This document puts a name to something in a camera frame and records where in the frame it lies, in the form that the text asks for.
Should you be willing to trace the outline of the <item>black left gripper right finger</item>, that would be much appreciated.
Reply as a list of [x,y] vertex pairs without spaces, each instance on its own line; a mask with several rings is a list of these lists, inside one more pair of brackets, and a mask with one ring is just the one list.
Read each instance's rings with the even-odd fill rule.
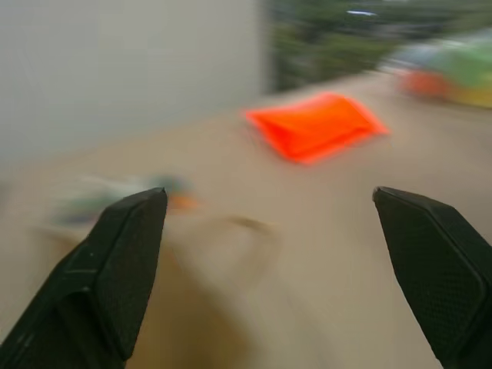
[[394,274],[443,369],[492,369],[492,245],[454,207],[374,189]]

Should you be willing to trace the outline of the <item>orange packet in basket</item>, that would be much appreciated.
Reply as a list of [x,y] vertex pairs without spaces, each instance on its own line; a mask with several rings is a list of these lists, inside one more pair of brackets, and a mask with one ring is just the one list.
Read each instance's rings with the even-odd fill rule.
[[400,87],[418,98],[444,100],[451,91],[450,82],[437,71],[408,70],[399,77]]

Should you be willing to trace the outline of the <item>orange snack packet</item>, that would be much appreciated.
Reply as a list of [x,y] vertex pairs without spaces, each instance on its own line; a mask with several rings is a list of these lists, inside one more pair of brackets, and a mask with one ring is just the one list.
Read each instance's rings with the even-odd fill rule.
[[359,101],[333,92],[244,116],[282,158],[303,164],[390,133]]

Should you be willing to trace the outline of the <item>white green snack packet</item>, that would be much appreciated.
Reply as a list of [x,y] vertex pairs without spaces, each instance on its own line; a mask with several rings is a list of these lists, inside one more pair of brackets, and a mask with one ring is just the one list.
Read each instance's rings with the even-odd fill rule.
[[152,188],[163,188],[173,211],[184,211],[198,205],[191,186],[175,175],[134,176],[123,179],[84,177],[66,185],[56,194],[50,210],[50,221],[56,225],[83,225],[97,219],[116,201]]

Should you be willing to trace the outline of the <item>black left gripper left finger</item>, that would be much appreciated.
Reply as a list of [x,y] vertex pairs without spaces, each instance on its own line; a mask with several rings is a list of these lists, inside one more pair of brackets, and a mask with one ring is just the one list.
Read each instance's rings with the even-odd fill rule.
[[155,282],[163,188],[109,205],[0,345],[0,369],[125,369]]

